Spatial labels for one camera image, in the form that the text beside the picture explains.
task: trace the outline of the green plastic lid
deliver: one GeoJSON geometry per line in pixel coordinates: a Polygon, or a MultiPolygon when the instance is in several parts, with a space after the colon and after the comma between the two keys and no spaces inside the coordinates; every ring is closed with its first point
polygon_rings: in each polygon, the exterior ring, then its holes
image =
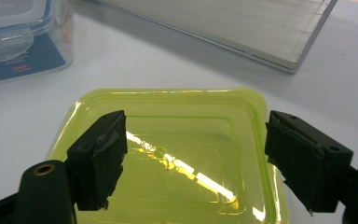
{"type": "Polygon", "coordinates": [[[267,106],[248,89],[98,90],[70,109],[48,158],[100,116],[124,110],[129,152],[107,210],[78,223],[289,223],[264,154],[267,106]]]}

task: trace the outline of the white table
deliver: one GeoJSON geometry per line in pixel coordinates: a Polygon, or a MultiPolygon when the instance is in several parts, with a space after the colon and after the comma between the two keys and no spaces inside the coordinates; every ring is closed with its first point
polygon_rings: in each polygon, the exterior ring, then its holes
{"type": "MultiPolygon", "coordinates": [[[[358,2],[337,2],[294,75],[121,11],[83,1],[74,8],[72,64],[0,85],[0,199],[46,158],[70,106],[100,88],[255,89],[268,109],[297,115],[352,149],[358,168],[358,2]]],[[[311,217],[290,190],[286,196],[292,223],[340,223],[342,204],[311,217]]]]}

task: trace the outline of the clear plastic food container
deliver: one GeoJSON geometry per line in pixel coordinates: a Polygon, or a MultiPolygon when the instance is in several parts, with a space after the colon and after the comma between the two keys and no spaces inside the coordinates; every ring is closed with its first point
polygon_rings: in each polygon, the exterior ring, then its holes
{"type": "Polygon", "coordinates": [[[0,81],[71,62],[70,15],[67,0],[0,0],[0,81]]]}
{"type": "Polygon", "coordinates": [[[267,106],[257,92],[93,91],[70,109],[48,159],[65,161],[116,110],[127,116],[124,172],[108,209],[76,211],[78,223],[289,223],[281,175],[264,154],[267,106]]]}

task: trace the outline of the blue container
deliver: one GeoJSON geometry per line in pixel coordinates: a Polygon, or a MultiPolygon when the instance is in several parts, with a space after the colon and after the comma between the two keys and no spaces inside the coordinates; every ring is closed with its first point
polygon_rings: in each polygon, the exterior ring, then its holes
{"type": "Polygon", "coordinates": [[[71,46],[67,0],[0,0],[0,81],[64,68],[71,46]]]}

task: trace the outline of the yellow-green container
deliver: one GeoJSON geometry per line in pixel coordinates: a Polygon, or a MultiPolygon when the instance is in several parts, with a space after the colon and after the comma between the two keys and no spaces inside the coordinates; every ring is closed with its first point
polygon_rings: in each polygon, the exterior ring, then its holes
{"type": "Polygon", "coordinates": [[[267,106],[257,92],[93,91],[72,106],[48,158],[66,160],[67,148],[116,110],[158,153],[129,140],[109,208],[76,211],[78,223],[289,223],[281,175],[264,155],[267,106]]]}

